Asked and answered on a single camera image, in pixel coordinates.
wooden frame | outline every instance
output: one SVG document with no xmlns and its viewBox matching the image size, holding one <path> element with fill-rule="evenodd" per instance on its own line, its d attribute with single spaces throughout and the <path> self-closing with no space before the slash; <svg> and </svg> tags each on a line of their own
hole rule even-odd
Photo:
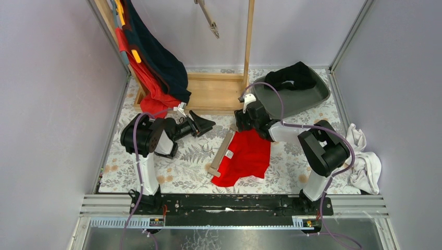
<svg viewBox="0 0 442 250">
<path fill-rule="evenodd" d="M 103 19 L 110 30 L 115 42 L 118 44 L 115 35 L 112 9 L 107 0 L 94 0 L 103 16 Z M 207 115 L 233 115 L 233 111 L 242 108 L 238 97 L 249 84 L 249 57 L 250 44 L 252 41 L 253 10 L 255 0 L 249 0 L 249 13 L 247 19 L 247 37 L 245 41 L 244 73 L 188 73 L 189 85 L 187 89 L 192 92 L 187 110 L 197 111 L 198 114 Z M 129 66 L 132 76 L 139 85 L 138 93 L 133 104 L 136 111 L 141 112 L 140 103 L 149 93 L 149 90 L 140 82 L 137 75 Z"/>
</svg>

hanging red garment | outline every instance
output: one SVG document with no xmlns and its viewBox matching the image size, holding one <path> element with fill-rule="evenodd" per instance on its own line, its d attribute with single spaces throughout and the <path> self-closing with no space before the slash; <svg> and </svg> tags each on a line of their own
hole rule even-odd
<svg viewBox="0 0 442 250">
<path fill-rule="evenodd" d="M 167 108 L 177 107 L 181 101 L 175 99 L 174 97 L 164 94 L 160 88 L 158 81 L 154 78 L 152 73 L 148 70 L 143 62 L 137 63 L 132 53 L 129 51 L 129 46 L 127 39 L 120 28 L 115 29 L 115 33 L 118 39 L 118 47 L 120 52 L 125 51 L 128 58 L 129 64 L 132 66 L 135 74 L 140 79 L 140 81 L 149 90 L 149 94 L 141 101 L 140 107 L 143 112 L 149 112 L 155 114 Z M 164 112 L 156 117 L 164 118 L 167 112 Z"/>
<path fill-rule="evenodd" d="M 219 164 L 219 177 L 213 177 L 217 186 L 233 186 L 239 178 L 256 176 L 263 179 L 270 165 L 268 140 L 260 138 L 256 130 L 236 132 L 228 146 L 226 155 Z"/>
</svg>

white towel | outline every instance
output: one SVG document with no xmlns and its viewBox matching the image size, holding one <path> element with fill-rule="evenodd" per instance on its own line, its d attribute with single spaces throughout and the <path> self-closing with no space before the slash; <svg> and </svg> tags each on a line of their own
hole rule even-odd
<svg viewBox="0 0 442 250">
<path fill-rule="evenodd" d="M 356 160 L 354 161 L 353 173 L 350 175 L 350 183 L 361 190 L 370 194 L 379 194 L 380 170 L 382 168 L 379 158 L 373 152 L 363 153 L 367 146 L 365 134 L 360 129 L 356 129 L 355 124 L 351 124 L 347 130 L 347 141 L 354 149 Z"/>
</svg>

gray wall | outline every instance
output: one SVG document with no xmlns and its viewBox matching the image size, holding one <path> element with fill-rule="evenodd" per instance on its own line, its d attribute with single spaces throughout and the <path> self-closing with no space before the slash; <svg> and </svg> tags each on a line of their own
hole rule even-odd
<svg viewBox="0 0 442 250">
<path fill-rule="evenodd" d="M 402 249 L 440 249 L 442 1 L 376 1 L 336 76 Z"/>
<path fill-rule="evenodd" d="M 85 0 L 0 7 L 1 249 L 65 249 L 126 73 Z"/>
<path fill-rule="evenodd" d="M 244 65 L 248 0 L 206 0 L 211 33 L 193 0 L 132 0 L 152 34 L 186 67 Z M 256 0 L 251 66 L 329 65 L 364 0 Z"/>
</svg>

floral pattern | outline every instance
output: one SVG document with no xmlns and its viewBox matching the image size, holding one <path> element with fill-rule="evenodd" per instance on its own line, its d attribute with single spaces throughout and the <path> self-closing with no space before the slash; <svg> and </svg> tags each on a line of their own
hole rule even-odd
<svg viewBox="0 0 442 250">
<path fill-rule="evenodd" d="M 193 72 L 242 73 L 242 70 L 189 70 Z M 268 69 L 249 70 L 250 81 L 269 73 Z M 329 86 L 325 69 L 315 69 L 316 73 Z M 120 135 L 124 127 L 137 112 L 133 102 L 138 91 L 135 80 L 131 80 L 118 120 L 115 135 L 109 151 L 106 166 L 102 171 L 100 193 L 126 193 L 137 186 L 136 167 L 124 147 L 120 145 Z M 178 121 L 177 114 L 168 114 Z M 298 194 L 307 183 L 311 167 L 300 145 L 285 142 L 272 143 L 270 166 L 265 179 L 241 178 L 235 186 L 217 187 L 211 183 L 207 168 L 216 155 L 229 127 L 235 123 L 234 116 L 202 116 L 216 122 L 213 129 L 200 138 L 186 136 L 179 140 L 178 152 L 173 159 L 155 157 L 155 171 L 163 193 L 239 193 L 239 194 Z M 287 122 L 313 124 L 326 119 L 341 134 L 345 129 L 339 119 L 333 95 L 329 99 L 295 116 Z M 360 194 L 359 189 L 348 182 L 349 172 L 335 177 L 328 192 L 333 194 Z"/>
</svg>

